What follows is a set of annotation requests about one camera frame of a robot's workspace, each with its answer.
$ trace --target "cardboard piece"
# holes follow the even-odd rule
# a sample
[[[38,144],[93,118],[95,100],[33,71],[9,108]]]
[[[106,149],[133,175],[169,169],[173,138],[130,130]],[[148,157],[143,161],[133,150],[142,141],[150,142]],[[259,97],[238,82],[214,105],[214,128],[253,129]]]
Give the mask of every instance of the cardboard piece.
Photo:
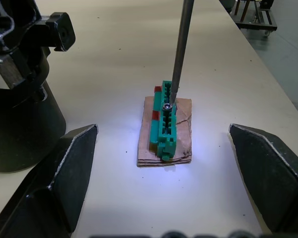
[[[138,142],[137,166],[167,166],[192,160],[191,99],[177,98],[177,147],[172,160],[165,162],[149,151],[153,96],[145,97],[143,121]]]

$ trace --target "white table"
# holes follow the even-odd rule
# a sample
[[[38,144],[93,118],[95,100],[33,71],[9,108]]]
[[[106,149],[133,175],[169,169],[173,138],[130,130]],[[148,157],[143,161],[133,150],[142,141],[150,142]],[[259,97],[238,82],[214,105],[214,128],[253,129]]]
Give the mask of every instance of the white table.
[[[145,96],[171,80],[181,0],[37,0],[69,13],[76,43],[49,56],[68,129],[97,123],[75,238],[165,231],[262,232],[228,138],[230,123],[279,136],[298,155],[298,112],[218,0],[194,5],[178,97],[191,98],[192,163],[137,168]],[[0,174],[0,211],[29,170]]]

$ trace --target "cart wheel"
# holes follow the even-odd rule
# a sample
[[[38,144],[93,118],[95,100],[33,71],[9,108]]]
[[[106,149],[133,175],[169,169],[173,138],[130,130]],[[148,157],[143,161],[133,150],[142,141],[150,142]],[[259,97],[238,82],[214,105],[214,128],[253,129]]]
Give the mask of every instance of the cart wheel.
[[[269,35],[270,35],[271,32],[272,31],[265,31],[264,34],[265,34],[266,37],[269,37]]]

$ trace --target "metal frame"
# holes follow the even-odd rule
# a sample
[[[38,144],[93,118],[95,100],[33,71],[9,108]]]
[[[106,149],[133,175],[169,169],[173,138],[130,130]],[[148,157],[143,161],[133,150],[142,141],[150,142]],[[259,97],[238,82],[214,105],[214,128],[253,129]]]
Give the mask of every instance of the metal frame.
[[[237,16],[237,15],[238,15],[238,9],[240,6],[240,1],[241,0],[237,1],[234,16],[232,16],[232,19],[234,20],[235,24],[239,27],[239,29],[244,28],[244,29],[251,29],[251,30],[267,30],[267,31],[276,31],[277,30],[277,24],[276,24],[275,19],[270,11],[270,8],[263,9],[261,7],[258,7],[257,1],[254,1],[255,10],[250,10],[250,11],[254,12],[255,20],[253,22],[244,22],[246,13],[248,11],[249,3],[251,0],[246,1],[242,16],[239,19],[239,16]],[[264,13],[267,16],[268,24],[265,23],[265,21],[264,21],[264,17],[263,17]]]

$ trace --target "green plastic connector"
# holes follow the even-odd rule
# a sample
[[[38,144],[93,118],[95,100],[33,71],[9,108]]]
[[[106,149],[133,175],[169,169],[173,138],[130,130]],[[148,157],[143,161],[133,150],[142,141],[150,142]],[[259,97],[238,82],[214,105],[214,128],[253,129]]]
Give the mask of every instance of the green plastic connector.
[[[151,119],[149,149],[164,161],[169,161],[175,154],[177,144],[176,105],[171,111],[163,110],[169,102],[171,81],[163,81],[162,86],[154,88],[154,102]]]

